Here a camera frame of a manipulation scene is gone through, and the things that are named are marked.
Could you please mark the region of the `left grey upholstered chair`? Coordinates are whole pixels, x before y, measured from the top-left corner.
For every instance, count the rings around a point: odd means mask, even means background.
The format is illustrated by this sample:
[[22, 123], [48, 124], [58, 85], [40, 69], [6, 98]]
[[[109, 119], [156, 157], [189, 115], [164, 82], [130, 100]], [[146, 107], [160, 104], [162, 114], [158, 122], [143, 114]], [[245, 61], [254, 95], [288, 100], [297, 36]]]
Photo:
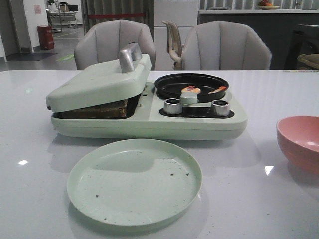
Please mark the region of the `left grey upholstered chair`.
[[129, 20], [114, 20], [94, 25], [79, 41], [74, 50], [77, 70], [116, 60], [119, 51], [136, 42], [143, 54], [148, 54], [155, 69], [156, 49], [147, 25]]

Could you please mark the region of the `green round plate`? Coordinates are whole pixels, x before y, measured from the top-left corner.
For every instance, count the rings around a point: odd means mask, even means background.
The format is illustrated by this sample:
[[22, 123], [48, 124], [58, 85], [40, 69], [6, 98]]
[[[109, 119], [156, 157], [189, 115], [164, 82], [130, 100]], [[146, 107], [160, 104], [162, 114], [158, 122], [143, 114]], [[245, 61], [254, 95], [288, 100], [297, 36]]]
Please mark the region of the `green round plate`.
[[198, 162], [183, 148], [154, 139], [113, 142], [80, 159], [67, 194], [76, 209], [120, 227], [168, 224], [192, 204], [202, 184]]

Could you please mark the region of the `beige office chair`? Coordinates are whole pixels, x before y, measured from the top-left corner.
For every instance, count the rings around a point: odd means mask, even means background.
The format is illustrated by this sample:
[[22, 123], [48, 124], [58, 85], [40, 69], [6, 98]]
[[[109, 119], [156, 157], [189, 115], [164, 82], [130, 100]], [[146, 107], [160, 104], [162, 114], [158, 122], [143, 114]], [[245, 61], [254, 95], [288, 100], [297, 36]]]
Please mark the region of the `beige office chair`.
[[176, 23], [172, 21], [162, 21], [167, 27], [167, 52], [173, 60], [173, 69], [182, 70], [182, 43], [180, 33]]

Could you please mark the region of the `white cabinet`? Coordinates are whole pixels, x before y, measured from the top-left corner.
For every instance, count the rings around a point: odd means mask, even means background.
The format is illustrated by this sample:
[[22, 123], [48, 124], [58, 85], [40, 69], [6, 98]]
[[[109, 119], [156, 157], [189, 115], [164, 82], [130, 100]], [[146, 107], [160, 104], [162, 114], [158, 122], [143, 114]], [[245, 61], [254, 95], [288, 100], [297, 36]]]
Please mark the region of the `white cabinet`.
[[199, 1], [197, 0], [155, 0], [154, 1], [154, 44], [156, 49], [155, 70], [173, 69], [173, 60], [167, 53], [167, 27], [163, 21], [172, 21], [179, 28], [181, 44], [190, 29], [197, 25]]

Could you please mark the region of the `green sandwich maker lid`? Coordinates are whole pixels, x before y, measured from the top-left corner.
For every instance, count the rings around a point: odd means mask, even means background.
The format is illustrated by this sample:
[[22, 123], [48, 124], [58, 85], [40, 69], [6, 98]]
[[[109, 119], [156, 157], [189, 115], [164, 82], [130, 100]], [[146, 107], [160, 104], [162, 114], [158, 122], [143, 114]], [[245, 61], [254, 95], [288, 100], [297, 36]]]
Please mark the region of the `green sandwich maker lid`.
[[119, 59], [93, 64], [46, 96], [54, 113], [116, 102], [144, 90], [152, 63], [137, 43], [125, 46]]

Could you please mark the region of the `bread slice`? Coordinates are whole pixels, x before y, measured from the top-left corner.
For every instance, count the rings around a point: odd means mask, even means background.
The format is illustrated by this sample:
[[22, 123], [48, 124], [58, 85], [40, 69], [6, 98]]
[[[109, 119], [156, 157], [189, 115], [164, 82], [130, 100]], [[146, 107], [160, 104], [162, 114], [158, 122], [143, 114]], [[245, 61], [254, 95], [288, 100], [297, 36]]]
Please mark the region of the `bread slice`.
[[60, 112], [64, 119], [110, 119], [122, 118], [127, 114], [128, 99]]

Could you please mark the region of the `grey upholstered chair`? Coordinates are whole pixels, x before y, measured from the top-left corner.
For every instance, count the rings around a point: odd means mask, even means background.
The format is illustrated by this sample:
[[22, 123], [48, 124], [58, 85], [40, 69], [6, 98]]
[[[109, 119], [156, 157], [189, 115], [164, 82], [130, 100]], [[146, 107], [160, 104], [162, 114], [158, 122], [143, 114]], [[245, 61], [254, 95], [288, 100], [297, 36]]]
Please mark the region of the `grey upholstered chair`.
[[94, 25], [79, 41], [74, 50], [77, 70], [116, 60], [119, 51], [136, 42], [143, 54], [148, 54], [155, 69], [156, 49], [147, 25], [129, 20], [114, 20]]
[[271, 59], [251, 27], [226, 21], [193, 27], [181, 54], [184, 70], [269, 70]]

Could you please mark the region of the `silver control knob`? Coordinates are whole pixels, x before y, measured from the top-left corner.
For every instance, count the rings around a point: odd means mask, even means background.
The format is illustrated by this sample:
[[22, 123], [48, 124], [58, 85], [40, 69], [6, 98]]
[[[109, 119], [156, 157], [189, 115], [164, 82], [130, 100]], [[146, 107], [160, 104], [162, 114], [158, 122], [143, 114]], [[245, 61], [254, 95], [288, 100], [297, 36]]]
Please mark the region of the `silver control knob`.
[[230, 113], [230, 104], [225, 100], [213, 100], [211, 102], [211, 111], [215, 116], [228, 116]]
[[170, 115], [176, 115], [182, 113], [182, 103], [180, 99], [168, 98], [164, 101], [163, 110]]

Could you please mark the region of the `dark counter unit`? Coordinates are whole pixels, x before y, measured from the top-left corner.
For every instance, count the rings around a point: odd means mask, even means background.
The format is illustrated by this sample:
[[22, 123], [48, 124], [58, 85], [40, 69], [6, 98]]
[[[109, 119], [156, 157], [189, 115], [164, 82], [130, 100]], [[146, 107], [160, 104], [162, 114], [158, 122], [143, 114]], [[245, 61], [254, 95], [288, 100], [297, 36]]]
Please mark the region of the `dark counter unit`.
[[200, 10], [198, 23], [236, 22], [253, 28], [272, 52], [270, 69], [296, 69], [301, 54], [319, 52], [318, 10]]

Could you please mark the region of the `red trash bin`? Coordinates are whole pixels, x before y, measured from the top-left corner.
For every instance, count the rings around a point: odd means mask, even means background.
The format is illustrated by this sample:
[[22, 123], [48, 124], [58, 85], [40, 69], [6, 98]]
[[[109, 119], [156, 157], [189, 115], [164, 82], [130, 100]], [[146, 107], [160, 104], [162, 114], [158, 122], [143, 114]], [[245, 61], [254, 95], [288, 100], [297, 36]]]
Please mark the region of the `red trash bin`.
[[41, 50], [51, 50], [54, 48], [53, 34], [51, 26], [38, 26], [37, 33]]

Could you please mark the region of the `cooked shrimp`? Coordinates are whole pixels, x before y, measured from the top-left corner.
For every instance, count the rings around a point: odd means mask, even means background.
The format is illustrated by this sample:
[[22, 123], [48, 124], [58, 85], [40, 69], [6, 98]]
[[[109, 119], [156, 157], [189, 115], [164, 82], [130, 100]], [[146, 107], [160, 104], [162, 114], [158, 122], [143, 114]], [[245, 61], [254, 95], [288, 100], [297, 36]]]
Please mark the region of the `cooked shrimp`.
[[219, 88], [213, 90], [213, 91], [210, 91], [209, 94], [214, 94], [214, 93], [218, 93], [218, 92], [221, 92], [221, 91], [224, 91], [226, 90], [227, 87], [226, 86], [220, 86]]
[[201, 89], [195, 86], [187, 86], [183, 89], [181, 89], [181, 93], [186, 93], [186, 92], [192, 92], [192, 93], [196, 93], [196, 94], [200, 94], [201, 93]]

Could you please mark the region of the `green breakfast maker base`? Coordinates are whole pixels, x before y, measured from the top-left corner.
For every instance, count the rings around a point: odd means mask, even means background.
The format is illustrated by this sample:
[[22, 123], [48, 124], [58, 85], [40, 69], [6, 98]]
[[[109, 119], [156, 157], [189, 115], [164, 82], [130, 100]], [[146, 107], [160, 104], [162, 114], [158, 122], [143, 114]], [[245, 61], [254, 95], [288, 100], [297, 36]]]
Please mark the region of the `green breakfast maker base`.
[[147, 82], [134, 114], [126, 119], [61, 119], [54, 113], [51, 122], [65, 136], [122, 139], [229, 140], [247, 126], [248, 116], [230, 91], [223, 97], [234, 113], [229, 118], [164, 116], [160, 113], [164, 100], [155, 91], [154, 84]]

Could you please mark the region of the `fruit plate on counter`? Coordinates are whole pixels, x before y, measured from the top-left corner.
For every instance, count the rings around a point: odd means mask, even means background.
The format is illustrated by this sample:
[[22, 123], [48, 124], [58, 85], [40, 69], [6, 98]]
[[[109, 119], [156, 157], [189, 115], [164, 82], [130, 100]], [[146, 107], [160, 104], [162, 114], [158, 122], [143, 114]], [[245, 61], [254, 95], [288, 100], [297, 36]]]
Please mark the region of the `fruit plate on counter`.
[[257, 8], [262, 10], [274, 10], [274, 9], [279, 9], [280, 6], [273, 5], [268, 0], [261, 0], [260, 2], [257, 3]]

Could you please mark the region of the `pink bowl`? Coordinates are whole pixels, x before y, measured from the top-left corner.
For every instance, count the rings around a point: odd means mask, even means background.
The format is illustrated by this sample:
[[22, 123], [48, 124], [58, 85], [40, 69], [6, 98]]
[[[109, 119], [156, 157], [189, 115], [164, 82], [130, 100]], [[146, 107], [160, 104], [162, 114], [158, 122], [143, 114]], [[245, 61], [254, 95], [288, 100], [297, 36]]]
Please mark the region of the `pink bowl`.
[[318, 116], [290, 116], [277, 122], [277, 142], [283, 155], [296, 167], [319, 174]]

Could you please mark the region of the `left silver control knob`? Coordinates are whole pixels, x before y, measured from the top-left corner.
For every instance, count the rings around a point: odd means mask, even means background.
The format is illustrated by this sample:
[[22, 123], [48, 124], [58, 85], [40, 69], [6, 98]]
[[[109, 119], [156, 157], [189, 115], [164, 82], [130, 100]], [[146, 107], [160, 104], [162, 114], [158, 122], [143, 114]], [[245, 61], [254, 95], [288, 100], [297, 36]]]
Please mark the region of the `left silver control knob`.
[[164, 101], [163, 110], [170, 115], [176, 115], [182, 113], [182, 103], [180, 99], [168, 98]]

